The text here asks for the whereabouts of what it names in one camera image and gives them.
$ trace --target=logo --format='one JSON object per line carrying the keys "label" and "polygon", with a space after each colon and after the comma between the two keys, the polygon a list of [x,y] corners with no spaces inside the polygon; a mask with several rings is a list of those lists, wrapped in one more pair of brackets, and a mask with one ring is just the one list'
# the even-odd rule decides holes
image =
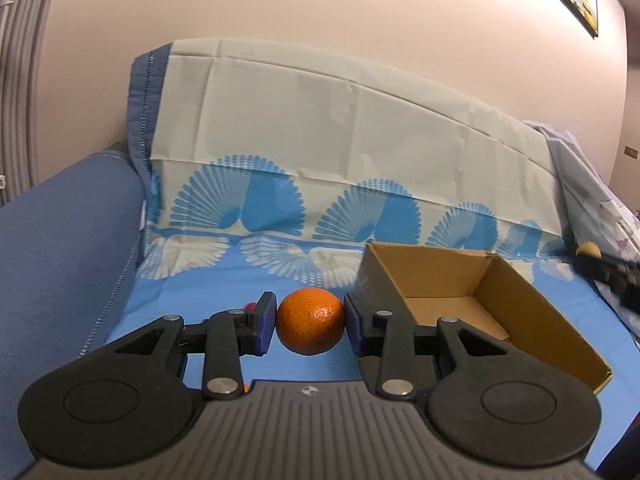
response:
{"label": "logo", "polygon": [[312,397],[316,393],[318,393],[320,390],[318,390],[315,386],[311,386],[311,384],[308,384],[304,388],[301,388],[300,391],[302,392],[303,395],[306,395],[307,397]]}

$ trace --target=wall outlet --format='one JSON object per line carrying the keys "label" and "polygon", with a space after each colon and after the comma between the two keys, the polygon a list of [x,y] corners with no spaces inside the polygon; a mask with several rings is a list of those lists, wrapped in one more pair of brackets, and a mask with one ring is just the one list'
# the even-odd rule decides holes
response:
{"label": "wall outlet", "polygon": [[631,158],[638,158],[638,150],[633,149],[631,146],[625,146],[625,155]]}

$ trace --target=white sheet with blue pattern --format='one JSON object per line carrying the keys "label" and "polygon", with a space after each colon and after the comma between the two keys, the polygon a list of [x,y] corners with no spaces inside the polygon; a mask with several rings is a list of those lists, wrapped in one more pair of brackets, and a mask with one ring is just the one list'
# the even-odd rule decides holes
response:
{"label": "white sheet with blue pattern", "polygon": [[[145,260],[112,340],[164,314],[200,322],[264,290],[340,296],[368,240],[495,250],[552,301],[558,283],[573,283],[576,298],[597,302],[596,318],[610,314],[555,257],[566,215],[543,136],[416,76],[258,41],[179,41],[151,159]],[[632,341],[609,325],[602,342],[615,334],[626,362]],[[185,381],[198,386],[201,362],[190,362]],[[600,399],[632,402],[604,406],[592,465],[640,408],[640,390],[623,382],[640,359],[625,367]],[[274,337],[242,370],[247,382],[359,377],[345,339],[304,357]]]}

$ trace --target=blue bedsheet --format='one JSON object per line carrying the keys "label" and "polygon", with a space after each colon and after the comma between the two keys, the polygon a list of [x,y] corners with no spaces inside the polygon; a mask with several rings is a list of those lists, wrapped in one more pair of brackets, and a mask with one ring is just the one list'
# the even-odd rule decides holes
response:
{"label": "blue bedsheet", "polygon": [[[242,308],[265,290],[281,300],[304,286],[299,280],[274,276],[249,266],[241,252],[241,237],[230,237],[230,248],[214,269],[199,268],[162,280],[139,277],[122,320],[111,333],[114,340],[165,314],[180,314],[197,323],[215,312]],[[298,242],[303,250],[319,246]],[[620,320],[580,277],[566,280],[533,265],[534,285],[569,319],[613,368],[612,381],[598,395],[603,422],[587,463],[597,467],[640,410],[640,355]],[[332,292],[343,295],[345,288]],[[200,387],[202,356],[190,356],[184,382]],[[356,358],[344,336],[329,352],[307,357],[290,352],[274,335],[267,355],[242,357],[245,383],[254,379],[340,381],[360,378]]]}

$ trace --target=yellow ball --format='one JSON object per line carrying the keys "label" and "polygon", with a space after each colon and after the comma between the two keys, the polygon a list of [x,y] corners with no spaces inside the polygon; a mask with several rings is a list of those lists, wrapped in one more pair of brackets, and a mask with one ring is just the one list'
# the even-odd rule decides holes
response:
{"label": "yellow ball", "polygon": [[587,256],[593,256],[594,258],[602,257],[600,248],[593,242],[585,242],[580,245],[580,247],[578,247],[578,250],[575,251],[575,255],[577,256],[578,254],[586,254]]}

